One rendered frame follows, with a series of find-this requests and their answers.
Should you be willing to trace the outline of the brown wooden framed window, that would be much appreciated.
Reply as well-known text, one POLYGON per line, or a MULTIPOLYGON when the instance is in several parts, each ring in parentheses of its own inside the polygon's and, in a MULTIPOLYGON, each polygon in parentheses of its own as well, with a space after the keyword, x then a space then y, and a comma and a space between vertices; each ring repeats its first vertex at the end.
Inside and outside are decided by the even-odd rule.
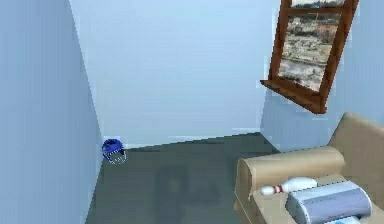
POLYGON ((324 114, 358 3, 281 0, 269 74, 261 84, 324 114))

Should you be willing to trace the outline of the white bowling pin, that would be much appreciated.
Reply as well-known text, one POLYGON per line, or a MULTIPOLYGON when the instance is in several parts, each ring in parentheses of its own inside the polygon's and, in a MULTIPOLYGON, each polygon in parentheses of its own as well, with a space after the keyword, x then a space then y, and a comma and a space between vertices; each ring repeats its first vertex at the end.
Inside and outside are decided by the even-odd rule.
POLYGON ((263 196, 269 196, 277 193, 289 193, 304 189, 314 188, 318 185, 317 181, 309 177, 294 177, 282 184, 274 186, 263 186, 260 193, 263 196))

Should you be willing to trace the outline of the grey printer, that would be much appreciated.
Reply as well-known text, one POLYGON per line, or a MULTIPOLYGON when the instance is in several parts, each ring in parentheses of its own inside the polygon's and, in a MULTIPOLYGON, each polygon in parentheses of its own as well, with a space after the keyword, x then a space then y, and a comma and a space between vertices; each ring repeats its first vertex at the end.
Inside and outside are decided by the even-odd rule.
POLYGON ((288 194, 285 208, 297 224, 326 224, 372 213, 368 194, 352 181, 337 182, 288 194))

